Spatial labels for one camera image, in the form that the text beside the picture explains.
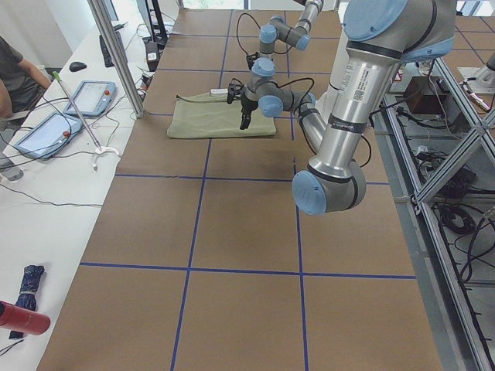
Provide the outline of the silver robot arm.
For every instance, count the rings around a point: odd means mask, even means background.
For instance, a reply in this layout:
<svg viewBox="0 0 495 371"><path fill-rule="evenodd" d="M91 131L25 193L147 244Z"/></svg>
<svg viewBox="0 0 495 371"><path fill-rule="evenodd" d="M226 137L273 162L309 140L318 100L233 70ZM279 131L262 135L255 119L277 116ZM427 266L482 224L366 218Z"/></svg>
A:
<svg viewBox="0 0 495 371"><path fill-rule="evenodd" d="M305 170L292 180L297 207L310 215L344 211L364 198L366 181L354 152L369 117L390 87L402 63L433 60L454 43L454 1L351 1L343 17L332 75L338 88L319 100L311 93L286 90L274 78L275 43L304 50L312 26L323 10L321 1L307 1L294 26L275 16L261 27L259 57L251 78L241 88L241 128L254 111L275 117L290 111L315 150Z"/></svg>
<svg viewBox="0 0 495 371"><path fill-rule="evenodd" d="M259 50L246 55L249 69L261 57L272 60L272 55L276 53L275 43L278 40L297 50L304 51L307 48L310 41L309 33L313 23L323 10L324 1L309 0L298 1L298 3L304 6L304 10L294 26L288 25L280 16L274 16L267 24L260 27Z"/></svg>

